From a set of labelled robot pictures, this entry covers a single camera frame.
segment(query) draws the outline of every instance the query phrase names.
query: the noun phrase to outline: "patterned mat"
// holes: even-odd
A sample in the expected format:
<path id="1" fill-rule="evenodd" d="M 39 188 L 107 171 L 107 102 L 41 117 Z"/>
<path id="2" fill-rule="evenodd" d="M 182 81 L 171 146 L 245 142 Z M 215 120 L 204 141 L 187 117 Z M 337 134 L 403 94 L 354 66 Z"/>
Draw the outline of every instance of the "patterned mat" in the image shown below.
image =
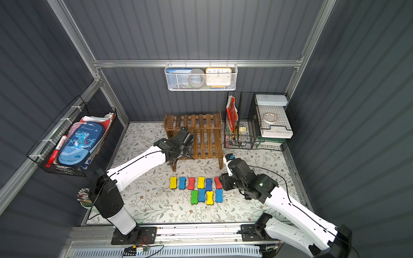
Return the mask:
<path id="1" fill-rule="evenodd" d="M 158 139 L 166 138 L 162 123 L 131 123 L 126 131 L 112 167 L 116 167 L 139 155 L 152 146 Z M 288 193 L 298 200 L 284 156 L 280 151 L 223 149 L 224 155 L 233 153 L 236 158 L 244 159 L 247 164 L 263 167 L 281 174 L 287 181 Z M 256 174 L 265 173 L 275 179 L 284 189 L 286 185 L 279 176 L 266 170 L 253 168 Z M 206 205 L 199 202 L 191 204 L 191 191 L 188 189 L 169 189 L 169 178 L 203 176 L 214 178 L 225 173 L 220 170 L 217 159 L 178 161 L 176 172 L 166 163 L 151 169 L 121 192 L 126 209 L 138 223 L 176 223 L 176 222 L 247 222 L 256 221 L 263 213 L 269 213 L 281 221 L 286 218 L 279 212 L 257 200 L 245 200 L 237 189 L 223 192 L 223 202 Z M 100 215 L 86 224 L 108 224 Z"/>

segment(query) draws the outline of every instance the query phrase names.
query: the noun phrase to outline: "marker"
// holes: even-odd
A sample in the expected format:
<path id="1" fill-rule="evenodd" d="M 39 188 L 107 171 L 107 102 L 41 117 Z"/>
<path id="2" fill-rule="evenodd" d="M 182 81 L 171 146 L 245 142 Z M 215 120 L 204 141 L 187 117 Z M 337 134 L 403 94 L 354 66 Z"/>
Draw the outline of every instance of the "marker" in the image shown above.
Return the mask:
<path id="1" fill-rule="evenodd" d="M 45 166 L 45 167 L 50 168 L 50 167 L 52 166 L 53 161 L 56 159 L 57 155 L 59 154 L 60 149 L 63 147 L 63 144 L 64 144 L 64 142 L 66 141 L 66 138 L 67 138 L 66 135 L 63 135 L 63 136 L 60 138 L 60 141 L 59 141 L 59 143 L 57 144 L 57 146 L 56 146 L 56 148 L 55 148 L 55 151 L 53 151 L 53 154 L 50 156 L 50 159 L 49 159 L 49 161 L 46 163 L 46 166 Z"/>

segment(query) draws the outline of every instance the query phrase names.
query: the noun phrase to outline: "white robot arm segment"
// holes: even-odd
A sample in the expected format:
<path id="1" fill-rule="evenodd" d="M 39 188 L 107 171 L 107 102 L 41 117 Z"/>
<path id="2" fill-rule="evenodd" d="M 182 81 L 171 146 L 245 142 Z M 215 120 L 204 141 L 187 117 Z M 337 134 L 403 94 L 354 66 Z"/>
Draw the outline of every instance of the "white robot arm segment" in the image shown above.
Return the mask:
<path id="1" fill-rule="evenodd" d="M 139 156 L 107 171 L 110 179 L 116 180 L 119 192 L 150 169 L 165 163 L 166 157 L 158 146 L 151 146 Z"/>

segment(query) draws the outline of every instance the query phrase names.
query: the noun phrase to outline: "dinosaur print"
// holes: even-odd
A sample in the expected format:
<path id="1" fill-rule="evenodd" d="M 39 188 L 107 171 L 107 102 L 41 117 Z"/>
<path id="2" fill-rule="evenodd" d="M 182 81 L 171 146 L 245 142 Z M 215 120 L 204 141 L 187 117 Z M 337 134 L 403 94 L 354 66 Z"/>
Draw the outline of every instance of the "dinosaur print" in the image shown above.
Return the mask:
<path id="1" fill-rule="evenodd" d="M 75 137 L 78 139 L 73 143 L 73 148 L 82 149 L 90 146 L 90 141 L 87 140 L 87 138 L 89 137 L 89 133 L 77 131 L 75 133 Z"/>

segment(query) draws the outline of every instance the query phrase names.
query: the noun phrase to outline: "pencil case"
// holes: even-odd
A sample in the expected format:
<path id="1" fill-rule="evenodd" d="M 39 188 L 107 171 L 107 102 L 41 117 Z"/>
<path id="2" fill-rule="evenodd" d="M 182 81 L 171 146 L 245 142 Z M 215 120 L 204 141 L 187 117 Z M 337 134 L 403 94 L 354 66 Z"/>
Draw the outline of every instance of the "pencil case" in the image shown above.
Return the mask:
<path id="1" fill-rule="evenodd" d="M 99 123 L 87 122 L 79 126 L 60 150 L 57 161 L 64 166 L 83 165 L 103 134 L 104 128 Z"/>

